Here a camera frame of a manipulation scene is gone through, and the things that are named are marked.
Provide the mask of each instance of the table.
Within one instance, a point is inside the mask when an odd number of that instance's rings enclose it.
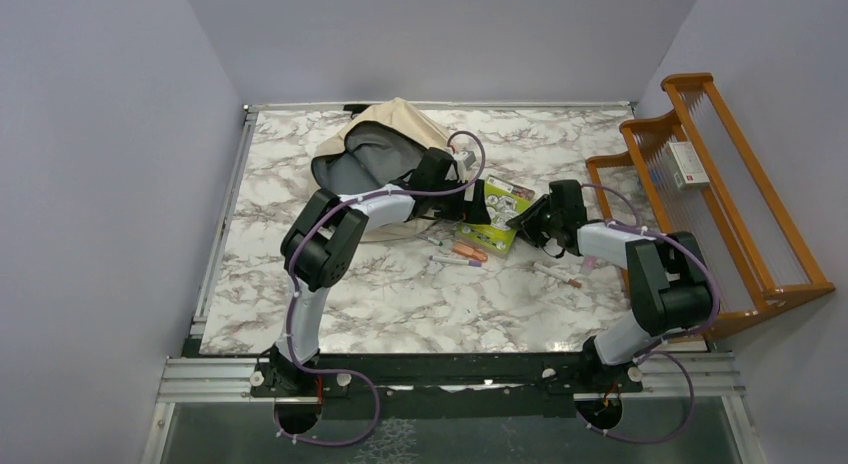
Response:
[[[623,152],[618,126],[632,117],[623,106],[425,113],[450,130],[477,134],[486,146],[487,174],[530,187],[537,196],[553,180],[589,182],[585,160]],[[280,242],[308,200],[312,152],[349,119],[341,111],[317,110],[258,116],[201,353],[257,353],[279,336],[287,304]],[[653,222],[635,171],[616,171],[604,182],[632,197]],[[584,199],[590,217],[599,217],[594,192],[584,191]],[[617,217],[631,219],[625,206],[611,205]],[[454,228],[437,223],[426,234],[450,241]],[[420,239],[361,244],[327,300],[322,351],[573,351],[629,308],[619,274],[608,264],[577,277],[583,287],[576,289],[533,270],[533,263],[576,276],[581,258],[554,260],[524,242],[482,268],[430,262],[438,252]]]

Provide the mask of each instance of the orange object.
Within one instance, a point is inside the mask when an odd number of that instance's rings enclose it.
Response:
[[[485,252],[481,251],[480,249],[474,249],[468,244],[462,242],[454,243],[453,252],[459,254],[460,256],[465,256],[469,259],[475,259],[480,262],[486,262],[489,260],[489,256],[487,256]]]

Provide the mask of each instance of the gray wall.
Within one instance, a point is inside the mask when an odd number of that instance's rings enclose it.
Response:
[[[189,0],[242,100],[636,100],[694,0]]]
[[[848,393],[848,0],[698,0],[637,114],[670,109],[660,80],[712,72],[835,295],[731,339],[769,462],[845,462]]]
[[[138,462],[241,119],[185,0],[0,0],[0,462]]]

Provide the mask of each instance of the marble tabletop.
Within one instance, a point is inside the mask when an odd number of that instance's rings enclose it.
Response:
[[[585,160],[623,152],[624,107],[538,110],[425,110],[449,130],[468,130],[486,146],[487,171],[536,191],[573,178],[589,182]],[[350,119],[341,111],[266,111],[258,116],[211,297],[204,354],[257,353],[280,334],[287,279],[279,246],[308,199],[315,147]],[[464,148],[473,149],[470,142]],[[634,199],[648,222],[650,207],[635,171],[602,176]],[[599,217],[594,191],[584,191]],[[610,199],[615,216],[627,208]],[[456,224],[426,235],[452,241]],[[359,246],[347,275],[333,287],[321,323],[323,352],[571,351],[628,310],[617,269],[598,263],[578,275],[581,258],[555,260],[516,241],[506,258],[482,268],[430,262],[440,248],[420,239]],[[533,269],[541,262],[576,276],[580,289]]]

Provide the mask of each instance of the marker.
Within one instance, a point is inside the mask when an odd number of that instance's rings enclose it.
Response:
[[[568,277],[565,277],[562,274],[556,272],[555,270],[548,268],[548,267],[545,267],[545,266],[539,264],[538,262],[533,263],[533,269],[536,269],[539,272],[547,274],[547,275],[553,277],[554,279],[559,279],[560,281],[563,281],[563,282],[565,282],[565,283],[567,283],[571,286],[574,286],[577,289],[580,289],[581,287],[583,287],[583,284],[581,284],[580,281],[575,281],[574,279],[570,279]]]
[[[435,245],[437,245],[437,246],[439,246],[439,247],[441,247],[441,246],[442,246],[442,241],[440,241],[440,240],[438,240],[438,239],[434,239],[434,238],[432,238],[432,237],[430,237],[430,236],[422,236],[422,235],[418,235],[418,236],[416,236],[416,237],[418,237],[419,239],[422,239],[422,240],[424,240],[424,241],[427,241],[427,242],[429,242],[430,244],[435,244]]]
[[[452,257],[430,256],[433,262],[443,262],[445,264],[458,264],[460,266],[482,267],[483,263],[473,259],[454,259]]]

